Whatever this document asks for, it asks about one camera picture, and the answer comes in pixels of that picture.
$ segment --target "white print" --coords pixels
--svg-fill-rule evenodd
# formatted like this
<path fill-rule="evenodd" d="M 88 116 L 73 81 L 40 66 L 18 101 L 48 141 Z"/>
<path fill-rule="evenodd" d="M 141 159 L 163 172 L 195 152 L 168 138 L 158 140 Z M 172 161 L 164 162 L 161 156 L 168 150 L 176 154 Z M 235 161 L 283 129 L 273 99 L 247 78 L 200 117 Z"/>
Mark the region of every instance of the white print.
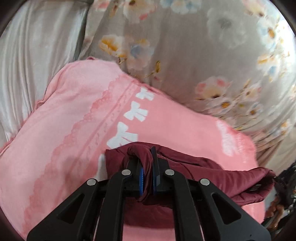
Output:
<path fill-rule="evenodd" d="M 227 132 L 227 125 L 222 121 L 217 120 L 216 126 L 218 127 L 222 137 L 222 150 L 225 155 L 233 156 L 233 153 L 239 154 L 237 144 L 234 137 Z"/>
<path fill-rule="evenodd" d="M 101 154 L 98 159 L 98 171 L 94 176 L 94 179 L 98 181 L 106 180 L 107 179 L 107 170 L 106 170 L 106 158 L 104 154 Z"/>
<path fill-rule="evenodd" d="M 148 110 L 143 110 L 143 109 L 140 109 L 139 107 L 140 107 L 139 103 L 132 101 L 131 110 L 124 113 L 123 116 L 131 121 L 134 119 L 134 117 L 136 117 L 140 122 L 144 121 L 148 114 Z"/>
<path fill-rule="evenodd" d="M 143 99 L 148 99 L 148 100 L 153 100 L 154 94 L 151 92 L 148 92 L 147 88 L 141 87 L 141 91 L 136 94 L 136 97 L 143 100 Z"/>
<path fill-rule="evenodd" d="M 117 124 L 117 134 L 107 141 L 107 146 L 111 149 L 118 148 L 131 142 L 138 140 L 138 134 L 126 132 L 128 126 L 122 122 Z"/>

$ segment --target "white satin fabric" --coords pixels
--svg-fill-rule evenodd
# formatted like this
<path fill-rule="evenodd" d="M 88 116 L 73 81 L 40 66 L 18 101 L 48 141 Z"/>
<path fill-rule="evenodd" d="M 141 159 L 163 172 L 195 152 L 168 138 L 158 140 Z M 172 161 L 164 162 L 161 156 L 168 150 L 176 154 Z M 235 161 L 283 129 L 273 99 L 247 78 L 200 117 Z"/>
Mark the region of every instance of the white satin fabric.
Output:
<path fill-rule="evenodd" d="M 74 60 L 89 5 L 28 0 L 0 37 L 0 149 L 43 98 L 52 77 Z"/>

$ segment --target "folded maroon cloth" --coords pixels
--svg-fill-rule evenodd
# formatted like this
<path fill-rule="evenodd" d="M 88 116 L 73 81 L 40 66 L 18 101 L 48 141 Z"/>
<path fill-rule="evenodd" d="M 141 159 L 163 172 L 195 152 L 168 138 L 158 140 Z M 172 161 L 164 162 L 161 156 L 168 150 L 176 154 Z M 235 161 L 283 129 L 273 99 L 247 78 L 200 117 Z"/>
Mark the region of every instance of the folded maroon cloth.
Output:
<path fill-rule="evenodd" d="M 159 158 L 168 161 L 171 169 L 182 173 L 187 179 L 199 181 L 201 178 L 207 178 L 240 206 L 263 201 L 274 186 L 275 174 L 263 167 L 249 171 L 225 171 L 220 165 L 207 158 L 189 156 L 156 144 L 133 142 L 113 150 L 106 150 L 108 178 L 125 169 L 131 156 L 137 156 L 144 168 L 144 194 L 137 200 L 138 202 L 135 199 L 127 200 L 125 223 L 130 225 L 173 227 L 170 209 L 156 205 L 143 205 L 163 204 L 161 200 L 153 200 L 151 195 L 150 178 L 153 158 L 150 148 L 152 146 L 156 147 Z M 250 191 L 255 184 L 261 186 L 255 191 Z"/>

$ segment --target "silver screw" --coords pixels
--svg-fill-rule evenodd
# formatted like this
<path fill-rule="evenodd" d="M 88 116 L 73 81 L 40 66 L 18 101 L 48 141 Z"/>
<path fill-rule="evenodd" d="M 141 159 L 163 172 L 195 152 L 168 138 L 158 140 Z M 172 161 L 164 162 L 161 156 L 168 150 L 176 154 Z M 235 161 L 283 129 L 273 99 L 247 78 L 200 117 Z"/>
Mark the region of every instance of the silver screw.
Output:
<path fill-rule="evenodd" d="M 129 169 L 124 169 L 124 170 L 122 170 L 121 174 L 124 176 L 128 176 L 131 174 L 131 171 Z"/>
<path fill-rule="evenodd" d="M 210 184 L 210 181 L 208 179 L 206 179 L 206 178 L 203 178 L 203 179 L 200 180 L 200 184 L 204 185 L 204 186 L 207 186 L 207 185 Z"/>
<path fill-rule="evenodd" d="M 88 179 L 86 184 L 89 185 L 89 186 L 93 186 L 93 185 L 96 184 L 96 180 L 95 179 Z"/>
<path fill-rule="evenodd" d="M 171 175 L 174 175 L 175 172 L 172 169 L 167 169 L 167 170 L 165 170 L 165 174 L 168 175 L 168 176 L 171 176 Z"/>

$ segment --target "pink cloth with bows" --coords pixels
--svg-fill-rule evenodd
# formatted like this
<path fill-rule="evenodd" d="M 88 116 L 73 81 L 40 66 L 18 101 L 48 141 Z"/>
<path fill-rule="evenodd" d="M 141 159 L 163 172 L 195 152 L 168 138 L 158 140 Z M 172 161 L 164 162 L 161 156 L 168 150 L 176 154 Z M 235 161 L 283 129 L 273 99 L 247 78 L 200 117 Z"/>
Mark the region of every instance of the pink cloth with bows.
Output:
<path fill-rule="evenodd" d="M 211 159 L 225 170 L 257 167 L 249 137 L 195 113 L 123 73 L 112 62 L 66 65 L 0 157 L 0 206 L 13 227 L 28 232 L 89 178 L 107 178 L 105 150 L 156 143 Z M 257 221 L 264 204 L 244 209 Z M 171 228 L 125 225 L 123 240 L 175 240 Z"/>

